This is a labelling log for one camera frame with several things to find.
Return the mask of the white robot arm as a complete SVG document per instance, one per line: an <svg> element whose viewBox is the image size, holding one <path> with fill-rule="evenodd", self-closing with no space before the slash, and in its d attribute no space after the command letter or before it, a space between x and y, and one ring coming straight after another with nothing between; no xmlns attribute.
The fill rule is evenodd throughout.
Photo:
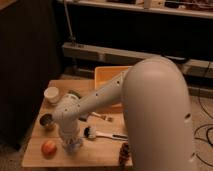
<svg viewBox="0 0 213 171"><path fill-rule="evenodd" d="M134 171L197 171L189 92L178 67L152 57L79 100L61 99L53 112L63 140L79 116L120 103Z"/></svg>

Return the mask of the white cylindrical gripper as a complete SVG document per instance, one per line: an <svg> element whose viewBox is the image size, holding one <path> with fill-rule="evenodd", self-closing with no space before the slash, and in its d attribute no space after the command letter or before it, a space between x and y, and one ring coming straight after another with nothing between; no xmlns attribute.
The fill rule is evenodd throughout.
<svg viewBox="0 0 213 171"><path fill-rule="evenodd" d="M83 144L83 140L79 137L79 132L80 128L77 121L60 124L58 133L62 140L62 145L76 142Z"/></svg>

